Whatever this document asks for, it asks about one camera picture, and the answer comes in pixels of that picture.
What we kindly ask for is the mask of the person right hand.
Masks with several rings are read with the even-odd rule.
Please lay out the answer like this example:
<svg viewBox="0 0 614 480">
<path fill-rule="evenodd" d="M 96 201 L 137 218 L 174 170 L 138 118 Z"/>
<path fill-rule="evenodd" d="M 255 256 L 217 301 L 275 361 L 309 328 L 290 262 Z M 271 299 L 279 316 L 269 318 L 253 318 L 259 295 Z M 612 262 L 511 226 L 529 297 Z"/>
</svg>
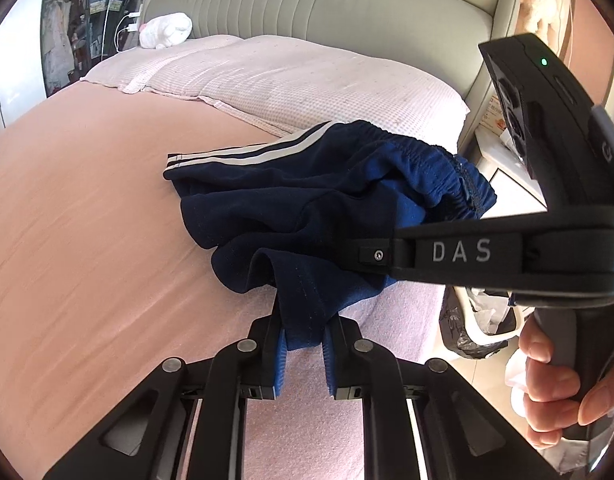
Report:
<svg viewBox="0 0 614 480">
<path fill-rule="evenodd" d="M 554 344 L 534 318 L 528 318 L 520 334 L 520 350 L 527 356 L 525 418 L 527 440 L 535 448 L 560 442 L 563 430 L 588 426 L 614 410 L 614 365 L 578 402 L 579 375 L 569 367 L 551 364 Z"/>
</svg>

